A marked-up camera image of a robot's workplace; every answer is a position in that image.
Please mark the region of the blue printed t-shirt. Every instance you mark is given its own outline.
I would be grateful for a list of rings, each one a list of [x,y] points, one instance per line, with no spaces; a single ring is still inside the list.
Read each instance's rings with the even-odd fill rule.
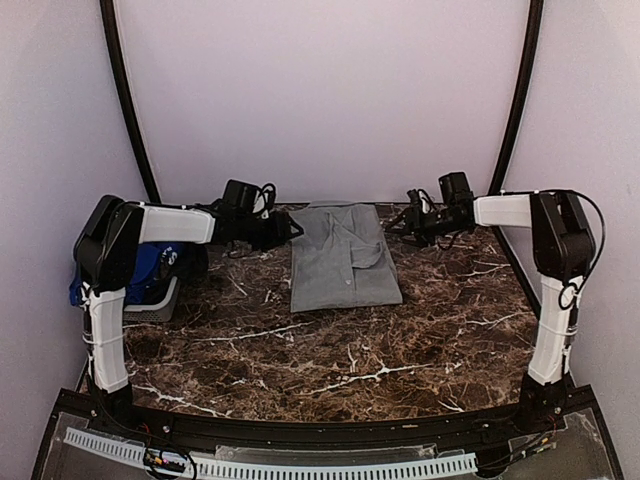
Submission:
[[[168,276],[172,245],[175,243],[143,243],[126,248],[124,253],[105,256],[104,247],[84,239],[76,251],[76,272],[69,286],[69,302],[81,307],[89,289],[97,294],[123,288],[124,305],[150,305],[158,302],[172,277]]]

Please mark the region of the grey button shirt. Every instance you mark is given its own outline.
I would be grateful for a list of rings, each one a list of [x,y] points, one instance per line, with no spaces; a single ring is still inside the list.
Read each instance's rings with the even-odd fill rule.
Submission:
[[[403,302],[373,205],[314,202],[291,218],[304,230],[292,241],[293,313]]]

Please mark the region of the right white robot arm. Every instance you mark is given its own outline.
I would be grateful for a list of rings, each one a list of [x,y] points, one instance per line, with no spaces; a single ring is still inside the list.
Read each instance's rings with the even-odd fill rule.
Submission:
[[[570,189],[476,196],[463,172],[440,177],[439,186],[441,206],[426,190],[411,189],[409,206],[385,230],[419,247],[479,226],[530,230],[542,300],[527,378],[541,386],[560,382],[569,372],[582,291],[604,250],[602,211],[588,196]]]

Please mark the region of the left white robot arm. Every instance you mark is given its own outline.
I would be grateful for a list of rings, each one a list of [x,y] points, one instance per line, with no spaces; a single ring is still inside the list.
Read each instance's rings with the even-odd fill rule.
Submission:
[[[90,377],[99,390],[112,394],[129,383],[123,313],[140,246],[242,241],[268,251],[304,232],[288,213],[275,210],[275,197],[272,184],[230,180],[211,204],[162,205],[114,195],[100,199],[73,249],[79,280],[74,293],[85,316]]]

